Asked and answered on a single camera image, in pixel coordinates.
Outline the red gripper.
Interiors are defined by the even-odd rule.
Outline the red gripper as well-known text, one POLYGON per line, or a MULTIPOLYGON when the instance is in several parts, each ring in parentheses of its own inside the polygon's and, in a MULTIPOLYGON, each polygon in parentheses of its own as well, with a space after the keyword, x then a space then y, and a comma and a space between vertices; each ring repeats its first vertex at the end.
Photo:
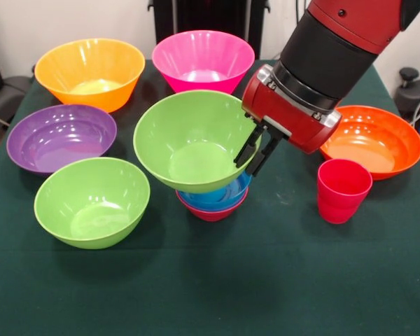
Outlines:
POLYGON ((236 168, 240 168, 254 155, 246 168, 250 176, 257 176, 284 135, 301 151, 313 153, 340 124, 338 111, 318 112, 291 99, 279 88, 271 69, 259 69, 251 77, 242 97, 242 108, 256 122, 265 121, 275 128, 267 130, 269 141, 256 153, 256 143, 266 130, 265 125, 256 125, 234 159, 236 168))

